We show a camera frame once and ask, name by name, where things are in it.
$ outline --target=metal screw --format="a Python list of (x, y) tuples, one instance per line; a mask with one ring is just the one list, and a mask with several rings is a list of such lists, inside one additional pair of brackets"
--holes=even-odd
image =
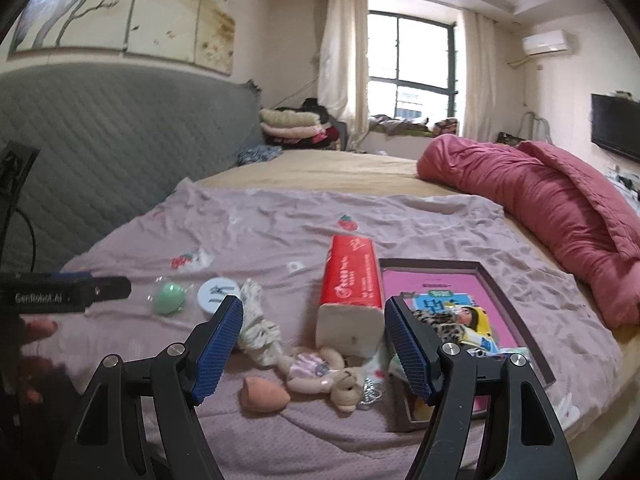
[(166, 352), (173, 357), (182, 355), (184, 352), (184, 345), (182, 343), (174, 343), (166, 349)]
[(442, 351), (448, 355), (457, 355), (460, 353), (460, 347), (455, 343), (444, 343)]
[(116, 364), (118, 364), (118, 356), (117, 355), (107, 355), (102, 360), (102, 364), (107, 368), (113, 368)]
[(522, 354), (511, 354), (511, 362), (516, 366), (524, 366), (527, 363), (527, 358)]

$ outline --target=green ball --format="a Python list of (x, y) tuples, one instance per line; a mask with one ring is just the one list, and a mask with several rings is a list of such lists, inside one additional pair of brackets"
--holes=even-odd
[(186, 292), (183, 286), (167, 283), (154, 295), (152, 307), (155, 314), (168, 316), (177, 312), (184, 305)]

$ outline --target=white curtain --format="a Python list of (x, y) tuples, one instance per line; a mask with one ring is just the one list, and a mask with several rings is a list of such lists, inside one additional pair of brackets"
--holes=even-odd
[(320, 49), (318, 102), (347, 124), (349, 147), (369, 129), (369, 0), (329, 0)]
[(495, 142), (497, 132), (492, 129), (496, 95), (494, 20), (463, 10), (462, 27), (466, 44), (462, 136), (480, 142)]

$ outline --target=picture frame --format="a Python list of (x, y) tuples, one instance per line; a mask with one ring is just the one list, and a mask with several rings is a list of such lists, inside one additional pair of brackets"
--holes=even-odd
[[(529, 361), (543, 388), (556, 380), (542, 350), (515, 307), (480, 262), (464, 260), (416, 260), (407, 258), (381, 258), (378, 261), (385, 300), (399, 296), (414, 310), (420, 302), (425, 308), (439, 308), (441, 300), (455, 303), (457, 296), (473, 297), (491, 320), (491, 330), (502, 348), (526, 347)], [(386, 339), (391, 354), (390, 340)], [(401, 433), (424, 430), (429, 421), (414, 418), (416, 402), (408, 384), (389, 374), (390, 393), (396, 411), (396, 431)], [(486, 416), (488, 400), (476, 398), (473, 419)]]

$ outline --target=teddy bear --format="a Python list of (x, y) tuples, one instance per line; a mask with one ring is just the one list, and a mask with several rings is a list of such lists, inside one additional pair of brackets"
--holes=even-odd
[(278, 358), (278, 370), (286, 375), (289, 390), (300, 394), (329, 394), (329, 399), (341, 412), (354, 412), (362, 400), (363, 368), (347, 368), (340, 352), (333, 348), (315, 351), (295, 347), (290, 355)]

